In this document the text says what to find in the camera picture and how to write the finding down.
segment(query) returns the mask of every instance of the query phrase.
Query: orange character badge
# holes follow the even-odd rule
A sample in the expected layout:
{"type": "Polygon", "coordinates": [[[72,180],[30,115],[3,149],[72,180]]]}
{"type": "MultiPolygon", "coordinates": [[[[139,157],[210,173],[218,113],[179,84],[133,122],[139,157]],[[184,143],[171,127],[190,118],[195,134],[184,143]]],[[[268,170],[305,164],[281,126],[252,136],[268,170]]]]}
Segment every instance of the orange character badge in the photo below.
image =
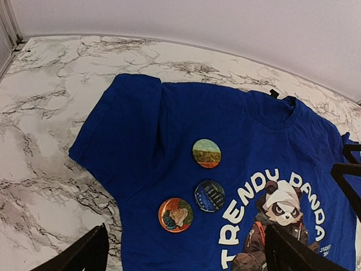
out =
{"type": "Polygon", "coordinates": [[[193,210],[185,200],[171,198],[163,202],[159,208],[158,219],[165,230],[180,233],[190,227],[193,210]]]}

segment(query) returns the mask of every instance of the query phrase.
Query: panda graphic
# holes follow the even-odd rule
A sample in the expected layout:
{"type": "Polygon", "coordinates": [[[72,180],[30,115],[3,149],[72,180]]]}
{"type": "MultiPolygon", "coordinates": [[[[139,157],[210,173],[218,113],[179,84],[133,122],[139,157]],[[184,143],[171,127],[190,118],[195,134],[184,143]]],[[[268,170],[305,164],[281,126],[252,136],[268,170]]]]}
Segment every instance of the panda graphic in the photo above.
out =
{"type": "Polygon", "coordinates": [[[314,252],[319,244],[309,245],[309,232],[302,221],[300,207],[302,192],[287,181],[268,181],[266,193],[257,200],[258,214],[246,237],[242,253],[232,261],[232,271],[266,271],[265,232],[267,225],[277,223],[314,252]]]}

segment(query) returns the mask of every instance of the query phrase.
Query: pin badge artwork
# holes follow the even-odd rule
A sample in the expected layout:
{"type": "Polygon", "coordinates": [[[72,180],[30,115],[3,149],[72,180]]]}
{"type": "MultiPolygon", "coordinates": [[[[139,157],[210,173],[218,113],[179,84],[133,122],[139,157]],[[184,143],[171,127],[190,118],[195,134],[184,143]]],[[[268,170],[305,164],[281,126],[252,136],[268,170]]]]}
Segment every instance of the pin badge artwork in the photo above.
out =
{"type": "Polygon", "coordinates": [[[219,211],[224,205],[224,189],[219,183],[206,180],[201,182],[195,192],[195,201],[205,212],[219,211]]]}
{"type": "Polygon", "coordinates": [[[187,230],[193,221],[192,207],[183,199],[171,198],[163,202],[158,211],[159,222],[171,233],[187,230]]]}
{"type": "Polygon", "coordinates": [[[221,150],[209,139],[198,140],[193,145],[193,157],[204,168],[215,168],[221,162],[221,150]]]}

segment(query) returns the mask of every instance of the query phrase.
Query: marble surface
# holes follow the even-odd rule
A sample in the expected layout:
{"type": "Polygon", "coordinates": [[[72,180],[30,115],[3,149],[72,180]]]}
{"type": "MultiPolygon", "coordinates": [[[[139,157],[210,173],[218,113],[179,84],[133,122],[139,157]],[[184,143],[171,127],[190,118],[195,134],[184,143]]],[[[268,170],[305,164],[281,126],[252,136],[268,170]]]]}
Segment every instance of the marble surface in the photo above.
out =
{"type": "Polygon", "coordinates": [[[119,73],[244,91],[278,89],[281,98],[296,96],[340,133],[361,141],[361,107],[243,58],[151,40],[32,38],[0,83],[2,271],[32,269],[102,222],[110,237],[108,270],[121,270],[116,203],[67,156],[86,116],[119,73]]]}

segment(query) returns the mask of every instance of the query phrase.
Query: t-shirt sleeve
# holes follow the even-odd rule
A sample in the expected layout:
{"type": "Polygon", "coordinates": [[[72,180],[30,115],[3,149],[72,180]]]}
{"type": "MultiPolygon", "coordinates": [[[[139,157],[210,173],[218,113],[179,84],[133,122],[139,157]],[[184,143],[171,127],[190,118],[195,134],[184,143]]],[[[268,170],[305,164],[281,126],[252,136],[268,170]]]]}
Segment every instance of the t-shirt sleeve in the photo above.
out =
{"type": "Polygon", "coordinates": [[[69,156],[120,203],[165,160],[167,113],[159,79],[118,75],[83,124],[69,156]]]}

